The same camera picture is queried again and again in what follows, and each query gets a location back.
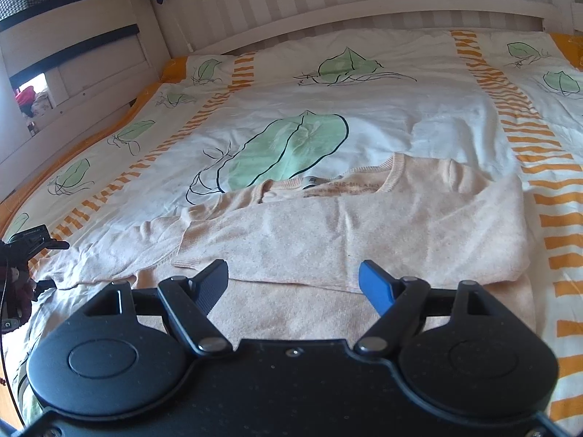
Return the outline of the beige knit sweater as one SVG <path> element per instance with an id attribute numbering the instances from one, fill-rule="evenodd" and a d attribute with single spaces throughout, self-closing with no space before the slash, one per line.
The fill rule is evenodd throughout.
<path id="1" fill-rule="evenodd" d="M 58 290 L 32 331 L 47 334 L 105 282 L 152 287 L 214 259 L 229 268 L 214 317 L 231 339 L 355 340 L 376 318 L 358 284 L 367 259 L 437 288 L 474 281 L 533 327 L 530 242 L 517 177 L 491 181 L 451 159 L 394 154 L 334 180 L 266 181 L 103 229 L 39 264 Z"/>

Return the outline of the white leaf pattern duvet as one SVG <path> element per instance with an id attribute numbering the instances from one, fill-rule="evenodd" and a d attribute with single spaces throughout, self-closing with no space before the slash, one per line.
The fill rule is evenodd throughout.
<path id="1" fill-rule="evenodd" d="M 549 417 L 582 428 L 582 73 L 544 33 L 346 29 L 239 56 L 188 57 L 137 116 L 50 175 L 8 228 L 78 242 L 218 195 L 334 180 L 394 154 L 517 177 L 531 235 L 534 330 L 558 357 Z M 83 299 L 73 313 L 105 284 Z M 23 419 L 39 416 L 27 366 L 34 319 L 6 340 Z"/>

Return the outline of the white wooden bed frame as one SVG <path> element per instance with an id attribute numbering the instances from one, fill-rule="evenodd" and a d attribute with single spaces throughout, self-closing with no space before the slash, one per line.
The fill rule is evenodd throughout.
<path id="1" fill-rule="evenodd" d="M 1 193 L 102 136 L 174 57 L 348 22 L 582 28 L 582 0 L 52 0 L 1 24 Z"/>

